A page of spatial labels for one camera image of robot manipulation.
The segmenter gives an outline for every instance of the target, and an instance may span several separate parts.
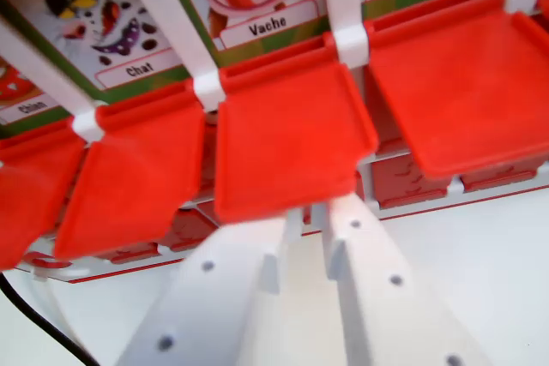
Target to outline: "cat illustration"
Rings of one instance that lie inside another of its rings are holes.
[[[140,0],[44,0],[49,12],[63,22],[59,39],[85,45],[98,53],[102,65],[135,48],[157,48],[158,29]]]

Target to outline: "black cable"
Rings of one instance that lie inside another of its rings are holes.
[[[63,332],[44,319],[40,313],[34,310],[25,300],[19,296],[3,273],[0,273],[0,291],[19,309],[32,323],[52,336],[62,347],[72,353],[85,366],[100,366],[97,361],[84,349],[69,339]]]

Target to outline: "red plastic tray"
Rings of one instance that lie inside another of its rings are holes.
[[[549,152],[549,36],[504,0],[432,0],[365,23],[413,156],[448,177]]]
[[[89,149],[56,240],[73,259],[163,237],[200,183],[204,114],[189,81],[97,110]]]
[[[223,69],[215,208],[253,219],[354,191],[377,135],[329,34]]]
[[[0,270],[53,228],[84,145],[68,121],[0,141]]]

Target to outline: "white table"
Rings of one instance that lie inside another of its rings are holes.
[[[547,365],[549,189],[385,225],[494,365]],[[293,244],[288,267],[283,293],[260,299],[253,363],[346,364],[337,292],[324,276],[320,236]],[[101,365],[110,366],[174,270],[170,265],[78,285],[48,284],[77,338]],[[7,275],[40,313],[63,326],[43,284],[37,287],[23,272]],[[0,319],[1,364],[79,364],[3,297]],[[8,319],[15,328],[7,326]]]

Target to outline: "red plastic tab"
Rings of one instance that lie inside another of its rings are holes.
[[[172,252],[180,252],[198,246],[211,235],[217,225],[214,225],[197,210],[178,210],[173,218],[172,229],[158,241]]]
[[[351,193],[377,147],[330,34],[223,69],[216,212],[253,219]]]
[[[84,145],[67,121],[0,141],[0,270],[53,228]]]
[[[200,183],[204,115],[189,82],[97,110],[89,149],[56,241],[72,259],[162,237]]]
[[[448,177],[549,152],[549,36],[504,0],[432,0],[365,23],[413,156]]]
[[[376,199],[383,208],[445,197],[451,180],[425,178],[411,155],[375,162],[371,174]]]
[[[106,259],[115,265],[123,265],[132,261],[142,261],[150,257],[160,256],[156,243],[138,243],[126,246],[97,257]]]
[[[466,192],[473,192],[533,179],[537,175],[538,167],[545,161],[545,157],[526,159],[512,164],[494,166],[486,171],[468,173],[462,176],[463,186]]]

